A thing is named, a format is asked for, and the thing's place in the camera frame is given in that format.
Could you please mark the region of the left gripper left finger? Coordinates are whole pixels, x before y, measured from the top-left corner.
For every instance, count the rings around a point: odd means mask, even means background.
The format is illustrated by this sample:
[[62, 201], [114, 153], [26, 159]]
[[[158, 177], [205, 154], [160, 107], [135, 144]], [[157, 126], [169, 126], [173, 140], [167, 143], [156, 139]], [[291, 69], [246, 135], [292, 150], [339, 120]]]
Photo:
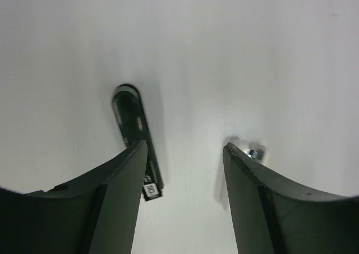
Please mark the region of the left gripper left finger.
[[44, 192], [1, 189], [2, 253], [130, 253], [148, 147]]

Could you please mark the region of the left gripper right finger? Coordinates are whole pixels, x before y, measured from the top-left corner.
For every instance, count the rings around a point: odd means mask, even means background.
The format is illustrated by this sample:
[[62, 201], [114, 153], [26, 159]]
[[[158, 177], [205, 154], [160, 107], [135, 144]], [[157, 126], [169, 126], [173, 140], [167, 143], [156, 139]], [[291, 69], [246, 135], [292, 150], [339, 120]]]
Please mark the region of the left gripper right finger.
[[239, 253], [357, 253], [358, 198], [316, 190], [223, 149]]

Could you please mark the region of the black stapler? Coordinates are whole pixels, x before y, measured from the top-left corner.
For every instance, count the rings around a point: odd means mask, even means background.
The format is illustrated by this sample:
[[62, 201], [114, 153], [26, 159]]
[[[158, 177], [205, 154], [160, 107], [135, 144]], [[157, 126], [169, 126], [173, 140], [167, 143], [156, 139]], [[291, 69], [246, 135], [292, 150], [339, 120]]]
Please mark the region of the black stapler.
[[114, 90], [112, 108], [126, 147], [142, 140], [147, 144], [148, 157], [142, 187], [144, 200], [162, 197], [163, 179], [140, 92], [131, 84], [118, 86]]

